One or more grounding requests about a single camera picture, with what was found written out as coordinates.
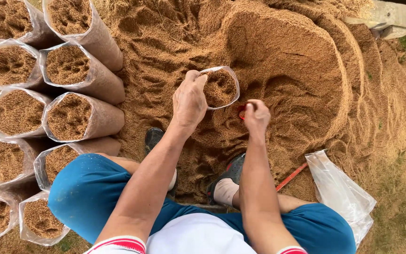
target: clear plastic bag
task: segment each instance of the clear plastic bag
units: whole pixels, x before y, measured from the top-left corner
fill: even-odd
[[[34,49],[33,47],[18,40],[8,39],[0,42],[0,49],[9,46],[20,46],[21,48],[25,49],[34,58],[36,58],[36,63],[34,68],[32,69],[31,75],[25,83],[0,85],[0,90],[8,87],[29,88],[31,90],[37,91],[47,89],[48,85],[43,81],[42,72],[40,70],[40,52],[37,49]]]
[[[78,46],[90,59],[89,72],[86,79],[80,83],[65,85],[51,82],[47,75],[48,52],[63,46],[73,45]],[[47,84],[62,87],[83,95],[89,95],[112,105],[119,104],[125,100],[125,88],[123,87],[123,81],[76,41],[71,40],[49,49],[40,50],[40,69],[42,70],[43,79]]]
[[[17,181],[18,179],[32,175],[32,173],[34,173],[34,160],[44,149],[48,148],[48,144],[52,143],[49,142],[47,138],[38,138],[38,139],[0,138],[0,141],[11,144],[17,144],[19,145],[20,149],[24,152],[23,173],[21,173],[16,178],[6,183]]]
[[[239,96],[240,96],[239,81],[237,80],[236,74],[234,74],[234,71],[229,66],[218,66],[218,67],[212,67],[209,69],[204,69],[203,71],[200,71],[200,74],[205,73],[205,72],[218,71],[220,69],[227,71],[231,75],[231,77],[233,77],[234,84],[236,85],[236,95],[234,95],[233,100],[230,103],[228,103],[227,105],[222,106],[222,107],[209,107],[208,106],[207,110],[214,110],[214,109],[219,109],[219,108],[223,108],[223,107],[228,107],[231,104],[233,104],[235,101],[237,101],[237,99],[239,99]]]
[[[32,6],[27,0],[19,0],[26,5],[27,11],[31,18],[32,31],[27,32],[24,36],[17,39],[17,41],[31,45],[37,49],[49,48],[61,42],[61,39],[50,29],[45,22],[43,13]]]
[[[82,137],[82,139],[80,140],[59,140],[54,136],[48,126],[48,111],[56,106],[68,94],[76,94],[84,97],[92,106],[92,113],[88,120],[86,132],[84,133],[84,137]],[[45,107],[42,117],[42,126],[47,132],[48,137],[56,142],[61,143],[70,143],[91,138],[114,135],[121,130],[124,124],[125,114],[121,109],[90,96],[72,92],[67,92],[63,95],[60,95],[54,101],[52,101],[47,107]]]
[[[339,213],[351,226],[357,248],[374,222],[369,213],[377,201],[330,161],[325,152],[305,155],[320,203]]]
[[[45,21],[51,30],[53,30],[57,36],[62,38],[64,41],[76,40],[110,71],[121,70],[123,67],[123,54],[117,46],[114,38],[110,35],[109,29],[101,20],[92,1],[89,0],[90,8],[92,9],[92,23],[90,24],[90,28],[85,33],[69,35],[62,35],[54,30],[48,10],[48,5],[52,1],[53,0],[43,0],[42,2],[43,13],[45,13]]]
[[[7,229],[0,232],[0,237],[9,232],[20,222],[19,204],[40,190],[34,175],[0,185],[0,200],[10,206],[10,220]]]
[[[11,92],[11,91],[13,91],[13,90],[16,90],[16,89],[23,90],[23,91],[25,91],[26,93],[28,93],[29,95],[31,95],[32,97],[34,97],[35,99],[37,99],[38,101],[42,102],[42,103],[45,105],[45,108],[46,108],[46,107],[48,106],[48,104],[50,104],[50,102],[51,102],[51,98],[49,98],[49,97],[46,96],[46,95],[40,94],[40,93],[38,93],[38,92],[31,91],[31,90],[28,90],[28,89],[17,88],[17,87],[9,87],[9,88],[6,88],[6,89],[2,90],[2,91],[0,92],[0,99],[1,99],[4,95],[6,95],[6,94],[8,94],[9,92]],[[2,131],[0,131],[0,137],[3,137],[3,138],[34,137],[34,136],[45,136],[45,135],[46,135],[46,132],[45,132],[45,130],[43,129],[42,125],[40,125],[39,128],[37,128],[37,129],[34,130],[34,131],[25,132],[25,133],[20,133],[20,134],[16,134],[16,135],[12,135],[12,136],[7,135],[7,134],[3,133]]]
[[[20,213],[20,238],[23,240],[28,240],[30,242],[33,242],[38,245],[43,245],[43,246],[51,246],[57,244],[62,238],[64,238],[68,232],[70,231],[70,228],[64,225],[64,228],[62,229],[62,234],[60,236],[55,237],[55,238],[45,238],[38,236],[34,232],[29,229],[29,227],[24,223],[24,208],[26,206],[27,202],[33,202],[37,201],[39,199],[43,199],[48,201],[48,193],[42,191],[34,196],[24,200],[19,204],[19,213]]]
[[[48,154],[50,154],[54,149],[63,146],[70,146],[80,155],[88,153],[105,153],[110,156],[117,156],[120,151],[121,144],[119,141],[110,138],[108,136],[105,136],[100,138],[63,144],[41,152],[34,161],[34,171],[35,176],[37,178],[38,186],[40,187],[41,190],[46,191],[47,193],[50,192],[51,183],[48,180],[48,175],[45,170],[45,157]]]

